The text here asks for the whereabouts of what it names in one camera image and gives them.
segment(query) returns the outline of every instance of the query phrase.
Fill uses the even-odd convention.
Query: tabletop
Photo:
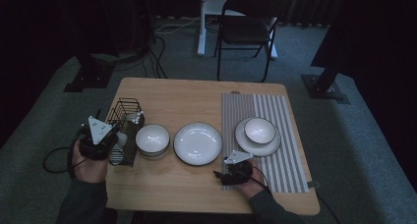
[[[175,155],[172,147],[176,133],[190,123],[207,123],[221,132],[221,95],[231,91],[285,96],[302,166],[307,181],[311,181],[284,85],[126,78],[119,85],[112,107],[119,98],[138,99],[145,112],[145,125],[159,124],[166,128],[171,143],[167,154],[159,160],[144,159],[137,152],[132,167],[109,166],[107,206],[125,210],[251,213],[239,192],[223,191],[214,177],[213,171],[220,171],[221,156],[204,166],[190,166]],[[320,211],[314,189],[308,193],[273,193],[273,196],[286,210],[300,215]]]

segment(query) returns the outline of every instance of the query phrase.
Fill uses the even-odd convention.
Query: striped cloth
[[[276,193],[307,193],[309,191],[283,95],[224,93],[221,95],[223,157],[232,150],[244,151],[236,141],[235,129],[240,121],[261,117],[272,122],[281,133],[281,147],[273,154],[255,157],[268,179],[269,188]],[[223,163],[222,172],[227,173]],[[222,187],[233,190],[233,187]]]

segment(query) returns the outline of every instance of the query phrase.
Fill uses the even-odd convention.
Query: sleeve
[[[61,203],[56,223],[102,223],[106,204],[105,182],[91,184],[74,180]]]
[[[275,224],[275,223],[291,223],[291,224],[303,224],[303,220],[292,212],[285,211],[285,209],[279,205],[273,196],[266,191],[262,191],[254,195],[249,199],[252,211],[258,223],[263,224]]]

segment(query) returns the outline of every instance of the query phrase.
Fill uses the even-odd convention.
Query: black metal basket
[[[129,117],[142,112],[140,103],[135,98],[119,98],[116,106],[111,109],[107,124],[114,125],[118,122],[121,124],[121,133],[127,135],[126,144],[121,147],[121,150],[115,146],[110,155],[110,163],[113,165],[127,165],[133,166],[135,161],[137,146],[136,134],[144,126],[145,116],[142,113],[137,120],[130,120]]]

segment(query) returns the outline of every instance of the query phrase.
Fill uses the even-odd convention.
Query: chair
[[[215,45],[214,57],[217,58],[217,80],[220,81],[221,51],[230,49],[257,50],[255,57],[265,46],[268,50],[263,82],[267,78],[270,53],[275,38],[276,24],[285,11],[285,0],[226,0],[220,16],[220,25]],[[243,16],[226,15],[226,12],[238,12]],[[222,47],[222,42],[229,45],[246,45],[246,47]]]

